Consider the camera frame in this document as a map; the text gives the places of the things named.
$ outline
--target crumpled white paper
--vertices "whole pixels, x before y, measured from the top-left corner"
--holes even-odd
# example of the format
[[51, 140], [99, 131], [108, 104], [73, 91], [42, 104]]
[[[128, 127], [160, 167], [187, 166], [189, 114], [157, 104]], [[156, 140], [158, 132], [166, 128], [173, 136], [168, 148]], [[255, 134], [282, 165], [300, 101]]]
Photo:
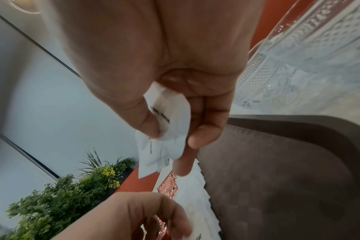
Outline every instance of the crumpled white paper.
[[169, 159], [177, 160], [184, 152], [191, 122], [191, 107], [181, 93], [154, 82], [144, 95], [150, 111], [159, 122], [161, 137], [150, 139], [136, 131], [139, 173], [143, 178], [169, 165]]

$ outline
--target brown textured mat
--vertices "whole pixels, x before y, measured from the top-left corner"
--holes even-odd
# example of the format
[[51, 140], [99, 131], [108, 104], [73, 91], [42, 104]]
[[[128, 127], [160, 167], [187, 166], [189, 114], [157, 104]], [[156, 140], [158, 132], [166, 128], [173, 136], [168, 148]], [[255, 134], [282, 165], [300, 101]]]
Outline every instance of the brown textured mat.
[[356, 196], [326, 149], [226, 126], [197, 157], [227, 240], [326, 239]]

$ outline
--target round light fixture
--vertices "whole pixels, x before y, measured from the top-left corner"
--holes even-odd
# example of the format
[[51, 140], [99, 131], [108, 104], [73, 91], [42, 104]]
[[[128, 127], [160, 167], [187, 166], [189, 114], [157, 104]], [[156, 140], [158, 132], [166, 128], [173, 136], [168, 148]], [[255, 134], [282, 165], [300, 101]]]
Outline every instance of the round light fixture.
[[14, 8], [28, 14], [39, 14], [38, 7], [34, 0], [7, 0]]

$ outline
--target dark line on wall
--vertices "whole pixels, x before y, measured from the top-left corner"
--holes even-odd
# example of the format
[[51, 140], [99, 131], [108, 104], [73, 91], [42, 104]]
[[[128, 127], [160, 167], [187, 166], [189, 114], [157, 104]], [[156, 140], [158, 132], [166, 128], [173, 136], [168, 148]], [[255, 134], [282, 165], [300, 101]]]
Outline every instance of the dark line on wall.
[[32, 162], [35, 166], [40, 168], [42, 171], [44, 171], [46, 174], [50, 175], [55, 180], [58, 180], [60, 178], [60, 176], [57, 175], [54, 171], [52, 171], [49, 167], [47, 167], [42, 162], [40, 162], [39, 160], [34, 158], [31, 154], [27, 153], [25, 150], [23, 150], [21, 147], [19, 147], [17, 144], [15, 144], [13, 141], [8, 139], [4, 135], [0, 134], [0, 139], [3, 140], [5, 143], [7, 143], [9, 146], [11, 146], [13, 149], [17, 150], [21, 155], [23, 155], [30, 162]]
[[20, 33], [22, 36], [24, 36], [25, 38], [27, 38], [30, 42], [32, 42], [35, 46], [37, 46], [38, 48], [40, 48], [42, 51], [44, 51], [46, 54], [48, 54], [51, 58], [55, 59], [58, 63], [60, 63], [63, 67], [65, 67], [68, 71], [70, 71], [71, 73], [73, 73], [74, 75], [76, 75], [77, 77], [80, 77], [80, 75], [73, 70], [70, 66], [68, 66], [67, 64], [65, 64], [65, 62], [63, 62], [62, 60], [58, 59], [55, 55], [53, 55], [52, 53], [50, 53], [47, 49], [45, 49], [44, 47], [42, 47], [39, 43], [37, 43], [35, 40], [33, 40], [31, 37], [29, 37], [27, 34], [25, 34], [24, 32], [22, 32], [19, 28], [17, 28], [14, 24], [12, 24], [11, 22], [9, 22], [6, 18], [2, 17], [0, 15], [0, 19], [2, 19], [5, 23], [7, 23], [10, 27], [12, 27], [15, 31], [17, 31], [18, 33]]

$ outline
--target human hand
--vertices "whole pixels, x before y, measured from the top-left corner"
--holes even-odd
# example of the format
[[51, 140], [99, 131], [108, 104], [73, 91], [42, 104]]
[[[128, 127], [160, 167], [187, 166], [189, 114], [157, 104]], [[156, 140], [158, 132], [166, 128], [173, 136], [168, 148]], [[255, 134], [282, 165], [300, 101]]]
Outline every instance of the human hand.
[[159, 136], [143, 94], [153, 81], [183, 93], [191, 124], [174, 171], [226, 124], [265, 0], [37, 1], [89, 90], [133, 128]]
[[156, 215], [169, 226], [173, 240], [192, 232], [184, 209], [159, 193], [115, 193], [78, 219], [53, 240], [156, 240]]

